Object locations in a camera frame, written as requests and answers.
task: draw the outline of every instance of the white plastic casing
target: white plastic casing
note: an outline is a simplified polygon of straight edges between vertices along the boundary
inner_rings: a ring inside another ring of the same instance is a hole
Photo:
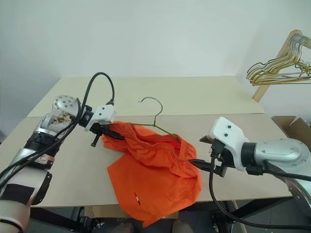
[[[225,148],[232,153],[235,168],[245,171],[241,162],[241,150],[243,143],[249,142],[249,140],[238,126],[221,116],[214,122],[209,136],[224,143]]]
[[[117,111],[112,104],[98,106],[91,120],[88,122],[85,131],[89,131],[94,123],[101,125],[112,124],[117,115]]]

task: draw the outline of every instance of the white wall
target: white wall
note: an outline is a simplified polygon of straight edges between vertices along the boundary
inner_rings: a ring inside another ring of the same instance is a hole
[[[247,69],[274,58],[292,29],[311,36],[310,9],[309,0],[0,0],[0,130],[62,76],[238,75],[252,93]],[[273,87],[262,105],[311,120],[310,89]]]

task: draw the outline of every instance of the wooden rack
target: wooden rack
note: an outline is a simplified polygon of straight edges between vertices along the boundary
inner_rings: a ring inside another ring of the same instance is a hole
[[[293,30],[293,31],[291,31],[290,34],[288,35],[284,45],[282,46],[280,52],[278,52],[276,58],[284,57],[284,56],[287,55],[287,53],[290,50],[290,48],[289,48],[289,41],[296,34],[302,34],[302,32],[300,30]],[[309,48],[309,49],[311,49],[311,40],[307,41],[304,44],[304,46]],[[263,97],[263,95],[266,93],[266,91],[268,90],[269,87],[270,87],[270,85],[261,85],[261,86],[259,86],[257,88],[256,92],[253,95],[253,99],[256,102],[259,102],[261,100],[261,98]]]

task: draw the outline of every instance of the black cable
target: black cable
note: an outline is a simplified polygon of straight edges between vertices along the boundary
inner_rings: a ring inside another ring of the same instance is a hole
[[[111,97],[111,100],[110,100],[110,101],[113,103],[113,102],[115,101],[115,88],[114,88],[114,86],[113,86],[113,83],[112,83],[112,81],[111,81],[111,78],[110,78],[106,73],[104,73],[104,72],[98,72],[98,73],[96,73],[96,74],[93,75],[93,77],[92,77],[91,80],[89,81],[88,86],[87,86],[87,88],[86,88],[86,95],[88,95],[89,90],[90,90],[90,88],[91,88],[91,86],[92,86],[92,83],[93,83],[94,79],[95,79],[97,76],[99,76],[99,75],[104,75],[104,76],[106,76],[106,78],[108,78],[108,80],[109,80],[109,82],[110,82],[110,85],[111,85],[111,90],[112,90],[112,97]]]
[[[80,119],[81,118],[81,114],[82,114],[82,108],[80,107],[80,102],[78,102],[78,106],[79,106],[79,111],[77,114],[77,118]],[[76,125],[78,124],[78,121],[75,121],[72,125],[71,128],[69,128],[69,130],[59,139],[57,140],[55,143],[53,143],[52,145],[50,145],[49,147],[45,148],[44,150],[41,151],[37,151],[31,155],[28,155],[27,157],[31,157],[29,158],[25,163],[23,163],[22,165],[20,165],[19,167],[17,167],[11,174],[9,174],[7,177],[5,177],[3,179],[3,181],[0,184],[0,190],[5,186],[5,184],[13,177],[15,176],[19,171],[21,171],[24,167],[26,167],[27,165],[31,164],[34,160],[36,160],[37,158],[39,158],[40,156],[42,156],[43,154],[45,154],[45,152],[47,152],[48,150],[52,149],[53,147],[57,146],[58,144],[62,143],[65,138],[73,131],[73,129],[76,127]]]
[[[268,174],[271,174],[274,176],[287,177],[287,178],[293,178],[293,179],[299,179],[299,180],[311,182],[311,177],[305,176],[305,175],[298,175],[298,174],[292,174],[292,173],[282,173],[282,172],[271,171],[268,169],[264,170],[264,173],[268,173]]]
[[[78,113],[79,113],[79,112],[81,111],[81,106],[80,106],[80,101],[79,101],[78,98],[77,98],[77,101],[79,102],[79,103],[78,103]],[[67,127],[65,127],[64,129],[62,129],[62,130],[58,133],[58,135],[60,135],[60,134],[61,134],[62,132],[64,132],[65,130],[69,129],[71,126],[73,126],[74,123],[75,123],[75,121],[73,120]],[[0,178],[1,178],[2,176],[4,176],[5,173],[7,173],[9,170],[11,170],[12,168],[14,168],[15,166],[20,165],[20,164],[26,162],[26,161],[27,161],[28,159],[30,159],[31,157],[36,156],[37,154],[39,154],[39,153],[41,153],[41,152],[43,152],[43,151],[46,152],[46,149],[38,150],[38,151],[36,151],[36,152],[34,152],[34,153],[30,154],[30,155],[27,155],[26,157],[24,157],[24,158],[22,158],[22,159],[16,161],[15,163],[10,164],[6,169],[4,169],[4,170],[0,173]]]
[[[86,100],[88,98],[88,94],[89,94],[89,91],[91,89],[91,86],[92,86],[92,83],[94,82],[95,78],[99,75],[104,75],[108,78],[109,82],[110,82],[110,85],[111,85],[111,89],[112,89],[112,98],[110,100],[110,104],[113,104],[114,102],[114,97],[115,97],[115,89],[114,89],[114,86],[113,86],[113,83],[110,79],[110,77],[106,74],[106,73],[103,73],[103,72],[98,72],[96,74],[93,75],[93,77],[91,78],[91,80],[89,81],[88,83],[88,86],[86,88],[86,92],[85,92],[85,95],[84,95],[84,98],[83,98],[83,102],[82,102],[82,105],[80,106],[80,101],[79,99],[77,99],[78,101],[78,113],[77,113],[77,116],[76,118],[67,126],[65,127],[64,129],[62,129],[59,133],[57,133],[53,139],[55,139],[58,135],[60,135],[62,132],[64,132],[65,130],[68,129],[68,131],[58,140],[56,141],[55,143],[53,143],[51,146],[49,146],[48,148],[46,149],[43,149],[43,150],[39,150],[39,151],[36,151],[18,161],[16,161],[15,163],[9,165],[6,169],[4,169],[1,173],[0,173],[0,179],[1,177],[7,173],[10,169],[12,169],[13,167],[17,166],[17,165],[20,165],[23,163],[20,167],[18,167],[16,170],[14,170],[10,175],[8,175],[0,184],[0,190],[4,187],[4,185],[15,175],[17,174],[20,170],[22,170],[25,166],[29,165],[31,162],[33,162],[34,160],[36,160],[37,158],[39,158],[40,156],[42,156],[45,152],[47,152],[48,150],[52,149],[53,147],[57,146],[58,144],[60,144],[62,141],[65,140],[65,138],[72,132],[72,130],[75,128],[75,126],[78,124],[80,118],[82,117],[82,113],[83,113],[83,110],[85,108],[85,105],[86,105]]]
[[[240,219],[236,216],[234,216],[233,214],[229,213],[225,208],[223,208],[218,201],[215,198],[214,195],[214,191],[213,191],[213,174],[214,174],[214,169],[213,167],[215,167],[215,158],[212,157],[211,158],[211,170],[209,172],[209,181],[208,181],[208,185],[209,185],[209,192],[210,195],[214,201],[214,203],[216,204],[216,206],[218,207],[218,209],[220,209],[226,216],[228,216],[229,218],[233,219],[236,222],[240,222],[243,223],[245,225],[251,226],[251,227],[258,227],[258,228],[267,228],[267,229],[284,229],[284,230],[307,230],[310,231],[311,227],[309,226],[295,226],[295,225],[265,225],[265,224],[257,224],[257,223],[252,223],[252,222],[248,222],[245,221],[243,219]]]

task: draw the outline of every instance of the black connector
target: black connector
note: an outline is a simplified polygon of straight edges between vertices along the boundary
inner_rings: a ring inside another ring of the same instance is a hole
[[[214,143],[211,147],[212,152],[211,152],[210,156],[215,158],[215,159],[218,159],[219,155],[221,154],[221,152],[223,152],[224,148],[225,148],[225,144],[222,143],[221,141],[219,141],[218,139],[215,139]]]
[[[246,166],[246,172],[249,175],[258,176],[263,174],[263,169],[261,166],[252,166],[251,164],[248,164]]]
[[[110,104],[111,104],[112,106],[115,105],[115,103],[113,102],[113,100],[110,100],[109,102],[106,103],[106,105],[110,105]]]
[[[98,141],[98,139],[100,138],[100,136],[102,136],[101,133],[99,133],[99,134],[97,134],[97,135],[95,136],[94,141],[91,143],[91,146],[92,146],[92,147],[96,147],[97,141]]]

